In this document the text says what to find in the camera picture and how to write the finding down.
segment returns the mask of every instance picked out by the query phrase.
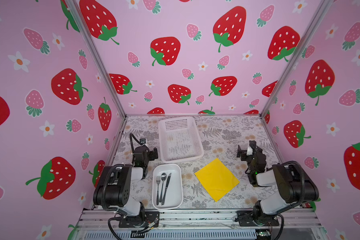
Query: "floral tablecloth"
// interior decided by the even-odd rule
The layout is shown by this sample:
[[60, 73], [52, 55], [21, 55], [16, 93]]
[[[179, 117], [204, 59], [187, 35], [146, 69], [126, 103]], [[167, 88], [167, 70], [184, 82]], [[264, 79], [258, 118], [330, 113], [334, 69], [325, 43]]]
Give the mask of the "floral tablecloth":
[[[144, 116], [128, 117], [125, 130], [119, 144], [113, 164], [130, 163], [132, 151], [129, 143], [129, 133], [137, 139], [146, 138], [150, 150], [157, 147], [158, 122], [176, 116]], [[200, 138], [203, 143], [204, 156], [201, 159], [181, 162], [178, 165], [182, 171], [183, 204], [179, 209], [246, 209], [252, 208], [257, 200], [265, 199], [276, 190], [272, 187], [253, 187], [244, 173], [247, 169], [245, 161], [236, 158], [237, 145], [246, 149], [250, 140], [256, 140], [267, 156], [267, 167], [277, 164], [278, 159], [270, 144], [264, 127], [257, 116], [194, 116]], [[200, 184], [195, 172], [213, 161], [221, 162], [235, 175], [240, 183], [220, 200], [215, 202]], [[145, 179], [131, 182], [130, 196], [144, 204], [146, 209], [152, 205], [152, 173], [155, 167], [164, 164], [159, 159], [149, 162], [148, 175]]]

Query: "white plastic basket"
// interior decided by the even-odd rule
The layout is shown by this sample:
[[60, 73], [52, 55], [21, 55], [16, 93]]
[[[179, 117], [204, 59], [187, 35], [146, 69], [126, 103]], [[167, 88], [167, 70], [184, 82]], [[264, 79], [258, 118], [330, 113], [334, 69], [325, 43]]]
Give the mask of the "white plastic basket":
[[204, 155], [202, 141], [194, 118], [169, 118], [158, 122], [161, 161], [186, 162]]

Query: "knife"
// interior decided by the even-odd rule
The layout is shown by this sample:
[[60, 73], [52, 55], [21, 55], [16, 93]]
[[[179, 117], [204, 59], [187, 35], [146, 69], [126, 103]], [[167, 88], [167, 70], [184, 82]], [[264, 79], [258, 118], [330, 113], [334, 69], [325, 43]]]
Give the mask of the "knife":
[[168, 175], [167, 184], [165, 185], [164, 197], [163, 197], [163, 201], [161, 202], [161, 205], [162, 205], [162, 206], [164, 206], [165, 195], [167, 194], [167, 188], [168, 188], [168, 185], [169, 185], [169, 180], [171, 180], [171, 174], [172, 174], [172, 173], [170, 173], [170, 174]]

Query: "strawberry print wallpaper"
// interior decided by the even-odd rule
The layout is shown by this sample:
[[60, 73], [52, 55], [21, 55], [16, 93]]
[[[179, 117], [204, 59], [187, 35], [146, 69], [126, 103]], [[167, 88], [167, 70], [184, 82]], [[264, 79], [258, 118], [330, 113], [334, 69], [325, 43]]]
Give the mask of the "strawberry print wallpaper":
[[0, 1], [0, 239], [73, 239], [120, 122], [65, 2]]
[[270, 112], [284, 160], [319, 189], [329, 239], [360, 239], [360, 0], [332, 4]]
[[76, 1], [127, 114], [261, 112], [320, 3]]

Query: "yellow napkin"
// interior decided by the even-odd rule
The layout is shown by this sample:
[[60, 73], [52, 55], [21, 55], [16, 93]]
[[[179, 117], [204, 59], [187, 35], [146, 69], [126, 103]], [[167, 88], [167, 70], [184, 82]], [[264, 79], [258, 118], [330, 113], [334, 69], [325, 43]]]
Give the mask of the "yellow napkin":
[[195, 172], [195, 175], [216, 202], [240, 183], [218, 158]]

